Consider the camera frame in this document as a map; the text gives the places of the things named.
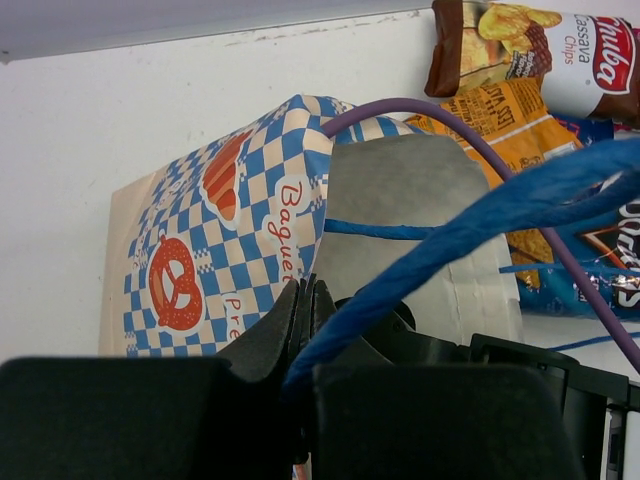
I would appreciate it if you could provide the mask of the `blue patterned paper bag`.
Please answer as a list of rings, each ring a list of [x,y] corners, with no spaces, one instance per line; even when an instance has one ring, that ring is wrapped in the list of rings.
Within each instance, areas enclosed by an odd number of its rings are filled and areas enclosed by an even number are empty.
[[[99,351],[213,355],[267,315],[290,282],[335,298],[384,270],[419,332],[456,343],[522,337],[508,233],[585,221],[634,200],[613,193],[639,166],[635,138],[607,140],[490,188],[451,137],[332,97],[296,95],[261,118],[114,193]],[[436,121],[496,168],[501,157],[444,109]]]

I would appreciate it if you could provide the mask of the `blue Doritos chip bag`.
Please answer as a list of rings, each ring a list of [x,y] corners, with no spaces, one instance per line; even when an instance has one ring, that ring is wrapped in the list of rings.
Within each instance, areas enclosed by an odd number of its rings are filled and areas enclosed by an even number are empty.
[[[639,318],[639,201],[556,232],[614,314]],[[507,242],[523,310],[594,317],[585,295],[537,230],[509,233]]]

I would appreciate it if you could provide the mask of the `brown cassava chips bag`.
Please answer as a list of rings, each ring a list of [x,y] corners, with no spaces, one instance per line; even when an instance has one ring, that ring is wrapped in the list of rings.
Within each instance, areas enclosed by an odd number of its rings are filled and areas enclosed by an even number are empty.
[[[639,39],[620,17],[486,1],[435,1],[425,92],[452,97],[535,78],[554,112],[639,126]]]

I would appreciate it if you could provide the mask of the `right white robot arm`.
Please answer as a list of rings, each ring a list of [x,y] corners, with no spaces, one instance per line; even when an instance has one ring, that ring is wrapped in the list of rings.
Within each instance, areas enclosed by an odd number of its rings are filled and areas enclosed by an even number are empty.
[[[635,479],[639,388],[557,351],[418,333],[410,309],[355,340],[326,394],[326,472],[364,479]]]

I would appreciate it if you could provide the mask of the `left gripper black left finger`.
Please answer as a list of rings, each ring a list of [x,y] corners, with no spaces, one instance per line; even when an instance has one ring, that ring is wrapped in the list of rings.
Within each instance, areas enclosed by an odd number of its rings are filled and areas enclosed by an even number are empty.
[[[300,287],[213,356],[10,360],[5,479],[288,479],[279,406]]]

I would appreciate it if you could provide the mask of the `orange snack packet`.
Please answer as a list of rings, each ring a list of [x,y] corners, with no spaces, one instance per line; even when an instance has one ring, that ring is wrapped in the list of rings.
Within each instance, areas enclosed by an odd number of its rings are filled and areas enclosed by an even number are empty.
[[[533,78],[476,87],[440,106],[480,134],[514,173],[583,148],[578,137],[549,113],[541,97],[540,81]],[[503,182],[488,161],[451,127],[420,114],[405,122],[428,133],[453,138],[470,159],[481,165],[490,188]],[[554,262],[552,249],[539,230],[506,236],[514,266]],[[525,270],[515,276],[520,286],[529,290],[541,287],[539,271]]]

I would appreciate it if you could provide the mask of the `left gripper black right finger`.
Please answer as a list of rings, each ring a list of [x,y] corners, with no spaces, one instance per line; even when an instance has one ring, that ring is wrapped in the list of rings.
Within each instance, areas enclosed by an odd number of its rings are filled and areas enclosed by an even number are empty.
[[[316,479],[579,479],[543,371],[420,334],[396,306],[314,376]]]

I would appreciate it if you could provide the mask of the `pink Real snack packet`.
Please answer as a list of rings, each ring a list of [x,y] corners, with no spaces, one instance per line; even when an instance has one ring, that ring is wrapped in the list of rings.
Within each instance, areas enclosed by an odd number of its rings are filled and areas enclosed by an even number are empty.
[[[614,138],[616,140],[639,138],[639,137],[640,137],[639,129],[632,129],[625,125],[618,125],[618,124],[614,125]]]

